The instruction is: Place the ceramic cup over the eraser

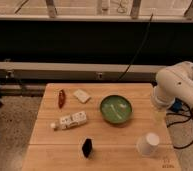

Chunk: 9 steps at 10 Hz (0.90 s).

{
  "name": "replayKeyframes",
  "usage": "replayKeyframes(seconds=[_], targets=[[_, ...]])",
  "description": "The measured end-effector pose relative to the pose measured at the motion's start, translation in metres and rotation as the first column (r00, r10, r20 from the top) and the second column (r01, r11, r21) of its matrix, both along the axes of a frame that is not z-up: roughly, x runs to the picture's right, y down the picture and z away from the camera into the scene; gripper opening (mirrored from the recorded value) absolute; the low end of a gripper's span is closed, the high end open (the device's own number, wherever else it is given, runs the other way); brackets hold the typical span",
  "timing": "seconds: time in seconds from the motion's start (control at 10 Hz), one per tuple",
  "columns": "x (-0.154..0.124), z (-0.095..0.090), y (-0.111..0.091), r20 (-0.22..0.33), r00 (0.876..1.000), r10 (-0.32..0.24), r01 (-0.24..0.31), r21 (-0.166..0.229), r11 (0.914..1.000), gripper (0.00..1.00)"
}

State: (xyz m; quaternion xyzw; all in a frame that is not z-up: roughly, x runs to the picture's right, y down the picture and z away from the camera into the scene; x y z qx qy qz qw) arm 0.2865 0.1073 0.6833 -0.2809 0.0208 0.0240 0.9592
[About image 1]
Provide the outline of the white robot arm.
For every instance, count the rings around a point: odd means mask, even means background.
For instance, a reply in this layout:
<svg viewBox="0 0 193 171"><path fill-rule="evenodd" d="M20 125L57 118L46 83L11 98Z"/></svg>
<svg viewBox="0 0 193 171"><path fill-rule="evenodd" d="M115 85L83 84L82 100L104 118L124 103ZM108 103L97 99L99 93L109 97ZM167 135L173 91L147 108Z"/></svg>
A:
<svg viewBox="0 0 193 171"><path fill-rule="evenodd" d="M151 94L159 110L170 108L178 98L193 108L193 63L184 61L159 70Z"/></svg>

